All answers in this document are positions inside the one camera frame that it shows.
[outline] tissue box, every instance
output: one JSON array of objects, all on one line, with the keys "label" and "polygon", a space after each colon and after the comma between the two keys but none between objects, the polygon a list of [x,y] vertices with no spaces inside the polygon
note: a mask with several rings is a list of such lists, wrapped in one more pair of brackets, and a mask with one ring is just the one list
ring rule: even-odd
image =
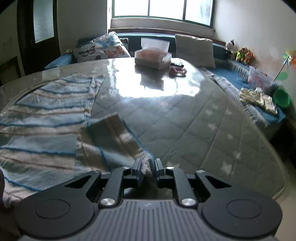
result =
[{"label": "tissue box", "polygon": [[158,39],[141,39],[142,49],[135,51],[135,64],[154,69],[168,68],[172,54],[168,53],[170,42]]},{"label": "tissue box", "polygon": [[154,69],[165,69],[170,66],[172,59],[171,53],[159,53],[151,50],[137,50],[135,52],[135,64],[143,65]]}]

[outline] green bowl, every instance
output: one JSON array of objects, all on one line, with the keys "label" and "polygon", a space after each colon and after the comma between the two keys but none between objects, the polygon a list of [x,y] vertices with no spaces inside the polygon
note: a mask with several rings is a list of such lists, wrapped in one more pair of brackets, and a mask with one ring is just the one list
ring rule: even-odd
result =
[{"label": "green bowl", "polygon": [[283,90],[276,90],[273,94],[272,99],[276,105],[283,109],[288,108],[291,103],[289,95]]}]

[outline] stuffed toy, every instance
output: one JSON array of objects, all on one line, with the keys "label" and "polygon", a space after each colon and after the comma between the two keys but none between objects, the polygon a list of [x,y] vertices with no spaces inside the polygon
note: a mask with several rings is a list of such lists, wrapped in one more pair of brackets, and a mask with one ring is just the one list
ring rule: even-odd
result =
[{"label": "stuffed toy", "polygon": [[230,52],[234,51],[234,39],[226,43],[226,50]]},{"label": "stuffed toy", "polygon": [[234,47],[234,39],[226,43],[226,51],[229,58],[235,59],[237,57],[237,52]]},{"label": "stuffed toy", "polygon": [[253,52],[251,52],[251,50],[249,50],[245,55],[244,65],[249,66],[252,58],[253,58]]},{"label": "stuffed toy", "polygon": [[241,62],[241,63],[244,63],[244,60],[246,58],[246,54],[249,52],[248,48],[247,47],[243,47],[243,48],[240,48],[238,51],[237,51],[237,58],[236,58],[236,61],[237,62]]}]

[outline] silver bolt head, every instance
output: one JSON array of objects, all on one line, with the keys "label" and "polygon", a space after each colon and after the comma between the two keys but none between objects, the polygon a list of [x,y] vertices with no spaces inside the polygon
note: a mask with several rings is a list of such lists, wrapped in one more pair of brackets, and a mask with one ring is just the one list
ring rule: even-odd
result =
[{"label": "silver bolt head", "polygon": [[113,198],[103,198],[100,203],[104,206],[112,206],[115,204],[115,200]]},{"label": "silver bolt head", "polygon": [[182,199],[181,203],[184,206],[193,206],[196,204],[196,201],[192,198],[184,198],[184,199]]}]

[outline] striped towel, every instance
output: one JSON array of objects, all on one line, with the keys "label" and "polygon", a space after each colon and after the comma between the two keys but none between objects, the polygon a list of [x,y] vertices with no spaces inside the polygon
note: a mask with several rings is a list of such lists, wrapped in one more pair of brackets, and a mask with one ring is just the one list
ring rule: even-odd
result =
[{"label": "striped towel", "polygon": [[0,115],[5,207],[91,170],[151,159],[118,116],[90,119],[103,81],[78,74],[55,80]]}]

